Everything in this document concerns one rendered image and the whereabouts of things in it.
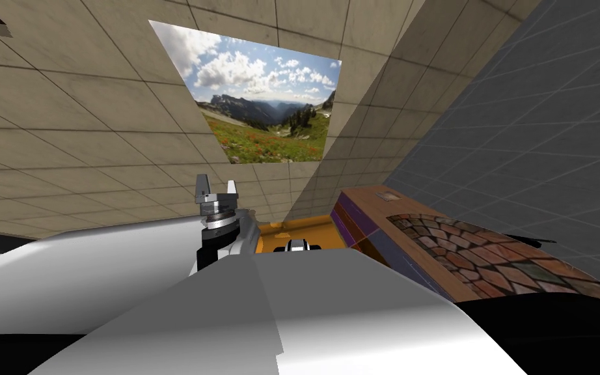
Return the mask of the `mountain landscape window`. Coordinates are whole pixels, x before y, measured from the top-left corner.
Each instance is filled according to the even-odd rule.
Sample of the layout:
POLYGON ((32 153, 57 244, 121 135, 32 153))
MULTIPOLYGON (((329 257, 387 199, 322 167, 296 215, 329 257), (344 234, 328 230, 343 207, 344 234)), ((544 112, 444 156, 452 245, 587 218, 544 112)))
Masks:
POLYGON ((229 162, 321 160, 342 62, 152 21, 229 162))

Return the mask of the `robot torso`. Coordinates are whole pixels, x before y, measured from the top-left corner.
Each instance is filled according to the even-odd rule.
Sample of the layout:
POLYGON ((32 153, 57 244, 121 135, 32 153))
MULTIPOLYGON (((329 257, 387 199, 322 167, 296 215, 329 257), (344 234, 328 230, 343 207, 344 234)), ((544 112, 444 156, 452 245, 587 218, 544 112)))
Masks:
POLYGON ((30 375, 527 375, 451 301, 352 249, 227 255, 30 375))

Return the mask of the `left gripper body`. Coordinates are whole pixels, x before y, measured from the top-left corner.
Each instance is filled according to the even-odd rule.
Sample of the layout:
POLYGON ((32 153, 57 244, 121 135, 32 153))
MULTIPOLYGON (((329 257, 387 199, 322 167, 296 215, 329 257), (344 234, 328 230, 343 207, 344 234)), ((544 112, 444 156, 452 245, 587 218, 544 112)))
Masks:
POLYGON ((235 210, 238 198, 237 193, 210 193, 196 195, 195 202, 200 210, 235 210))

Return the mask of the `wooden cabinet with tiled top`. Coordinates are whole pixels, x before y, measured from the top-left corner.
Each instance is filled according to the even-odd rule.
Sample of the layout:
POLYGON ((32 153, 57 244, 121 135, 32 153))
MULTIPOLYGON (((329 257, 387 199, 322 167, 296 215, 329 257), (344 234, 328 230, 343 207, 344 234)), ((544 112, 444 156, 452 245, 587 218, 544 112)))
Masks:
POLYGON ((384 186, 347 188, 331 217, 344 243, 454 302, 558 292, 600 299, 600 281, 514 238, 439 212, 384 186))

